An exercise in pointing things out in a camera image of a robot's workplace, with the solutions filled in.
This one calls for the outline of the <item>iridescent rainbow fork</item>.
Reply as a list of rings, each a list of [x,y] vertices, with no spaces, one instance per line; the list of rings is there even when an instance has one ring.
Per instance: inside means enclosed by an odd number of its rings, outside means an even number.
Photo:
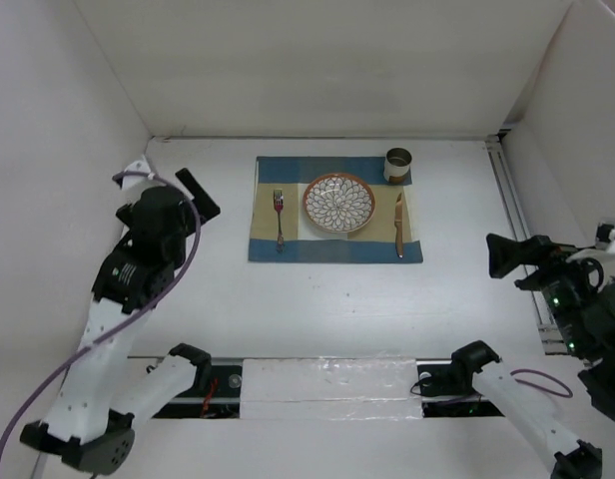
[[[284,210],[284,196],[282,190],[273,191],[274,209],[277,214],[278,236],[277,236],[277,252],[283,253],[285,249],[285,239],[282,226],[282,212]]]

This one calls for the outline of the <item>blue and tan placemat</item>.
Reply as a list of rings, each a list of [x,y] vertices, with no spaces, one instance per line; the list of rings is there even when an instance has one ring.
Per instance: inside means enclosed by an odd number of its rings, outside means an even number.
[[[249,261],[286,263],[418,264],[423,252],[417,234],[411,174],[399,185],[383,177],[382,157],[257,157],[257,182],[249,239]],[[349,234],[327,233],[309,220],[303,194],[316,178],[345,173],[361,178],[373,191],[372,219]],[[278,253],[278,222],[273,191],[282,190],[283,253]],[[394,208],[402,193],[404,256],[395,249]]]

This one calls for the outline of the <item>floral plate with orange rim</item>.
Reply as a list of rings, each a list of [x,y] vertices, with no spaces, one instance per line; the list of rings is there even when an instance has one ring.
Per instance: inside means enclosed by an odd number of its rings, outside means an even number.
[[[333,173],[313,180],[303,194],[303,209],[318,229],[349,234],[372,219],[376,200],[370,186],[351,174]]]

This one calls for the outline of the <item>white and brown cup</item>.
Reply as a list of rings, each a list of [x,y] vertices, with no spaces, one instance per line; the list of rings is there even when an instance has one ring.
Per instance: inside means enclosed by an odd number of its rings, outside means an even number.
[[[412,154],[404,148],[392,148],[384,157],[383,177],[391,184],[403,183],[409,174]]]

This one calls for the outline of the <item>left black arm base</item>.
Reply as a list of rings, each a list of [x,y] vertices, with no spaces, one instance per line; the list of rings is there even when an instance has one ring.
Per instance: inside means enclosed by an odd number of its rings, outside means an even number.
[[[155,419],[239,419],[243,385],[243,360],[214,359],[209,378],[170,400]]]

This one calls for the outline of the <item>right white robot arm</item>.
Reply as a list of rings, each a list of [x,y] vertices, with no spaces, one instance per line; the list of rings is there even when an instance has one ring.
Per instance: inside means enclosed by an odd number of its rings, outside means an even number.
[[[593,248],[545,236],[516,241],[490,234],[486,242],[491,277],[533,266],[516,287],[543,295],[567,351],[586,364],[577,377],[591,405],[615,424],[615,278],[605,279],[599,258],[615,255],[615,229],[602,226]],[[474,341],[452,353],[448,376],[458,391],[492,403],[537,453],[550,477],[615,478],[615,444],[602,451],[534,402],[530,389],[551,390],[526,380],[530,372],[507,368],[490,346]]]

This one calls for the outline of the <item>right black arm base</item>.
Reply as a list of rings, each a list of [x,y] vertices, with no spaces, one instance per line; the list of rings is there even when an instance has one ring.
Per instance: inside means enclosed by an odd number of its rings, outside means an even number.
[[[423,360],[416,364],[417,379],[410,393],[421,399],[424,418],[494,417],[500,410],[455,373],[449,360]]]

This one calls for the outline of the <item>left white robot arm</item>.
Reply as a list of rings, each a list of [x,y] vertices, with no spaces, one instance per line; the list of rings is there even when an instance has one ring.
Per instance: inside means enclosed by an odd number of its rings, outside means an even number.
[[[190,267],[202,225],[221,212],[187,169],[177,171],[176,184],[144,177],[154,185],[116,212],[127,231],[97,273],[78,350],[51,375],[63,379],[58,397],[20,434],[21,443],[94,478],[123,465],[137,429],[170,400],[200,395],[211,381],[211,356],[180,343],[125,394],[114,395],[135,338]]]

